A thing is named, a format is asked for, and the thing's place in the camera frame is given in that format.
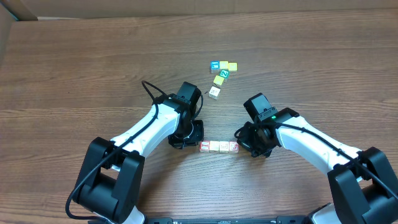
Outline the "red Q letter block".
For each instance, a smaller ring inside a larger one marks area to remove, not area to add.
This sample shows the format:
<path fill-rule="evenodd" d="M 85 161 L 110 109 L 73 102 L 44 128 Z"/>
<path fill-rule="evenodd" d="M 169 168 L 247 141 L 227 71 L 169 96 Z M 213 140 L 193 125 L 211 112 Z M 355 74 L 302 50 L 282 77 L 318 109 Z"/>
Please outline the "red Q letter block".
<path fill-rule="evenodd" d="M 239 152 L 239 144 L 236 141 L 229 142 L 229 153 L 238 153 Z"/>

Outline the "red I letter block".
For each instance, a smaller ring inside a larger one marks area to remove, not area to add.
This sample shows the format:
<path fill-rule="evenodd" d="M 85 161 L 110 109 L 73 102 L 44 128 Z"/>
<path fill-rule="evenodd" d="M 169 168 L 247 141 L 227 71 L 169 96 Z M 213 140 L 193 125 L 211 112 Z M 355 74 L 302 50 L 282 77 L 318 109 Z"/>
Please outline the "red I letter block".
<path fill-rule="evenodd" d="M 200 150 L 200 152 L 209 152 L 210 151 L 210 142 L 209 141 L 201 141 L 199 150 Z"/>

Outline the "white dotted wooden block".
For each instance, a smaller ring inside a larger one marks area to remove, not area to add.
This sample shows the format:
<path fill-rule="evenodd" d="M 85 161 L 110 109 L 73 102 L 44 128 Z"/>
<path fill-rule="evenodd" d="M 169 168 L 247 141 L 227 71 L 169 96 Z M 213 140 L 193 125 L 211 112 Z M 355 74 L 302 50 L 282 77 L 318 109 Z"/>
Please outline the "white dotted wooden block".
<path fill-rule="evenodd" d="M 220 141 L 219 142 L 219 152 L 220 153 L 229 153 L 229 142 L 228 141 Z"/>

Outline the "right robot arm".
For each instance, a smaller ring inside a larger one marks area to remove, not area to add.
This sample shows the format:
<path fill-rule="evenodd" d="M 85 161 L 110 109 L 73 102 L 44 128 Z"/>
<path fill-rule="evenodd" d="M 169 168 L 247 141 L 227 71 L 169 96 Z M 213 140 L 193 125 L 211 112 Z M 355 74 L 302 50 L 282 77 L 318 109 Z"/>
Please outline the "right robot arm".
<path fill-rule="evenodd" d="M 262 93 L 243 106 L 252 120 L 234 135 L 252 157 L 269 157 L 273 148 L 283 147 L 327 176 L 333 201 L 312 212 L 304 223 L 397 221 L 397 176 L 381 150 L 345 145 L 314 128 L 298 112 L 277 110 Z"/>

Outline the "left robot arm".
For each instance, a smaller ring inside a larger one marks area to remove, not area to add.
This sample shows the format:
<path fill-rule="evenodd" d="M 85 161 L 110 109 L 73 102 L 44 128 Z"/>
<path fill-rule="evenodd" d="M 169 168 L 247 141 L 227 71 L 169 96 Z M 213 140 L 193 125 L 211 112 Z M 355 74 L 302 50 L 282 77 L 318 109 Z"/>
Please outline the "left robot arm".
<path fill-rule="evenodd" d="M 97 137 L 88 146 L 65 213 L 88 223 L 147 223 L 138 210 L 146 157 L 164 140 L 176 148 L 197 146 L 204 138 L 199 88 L 183 82 L 176 94 L 152 98 L 150 111 L 125 133 Z"/>

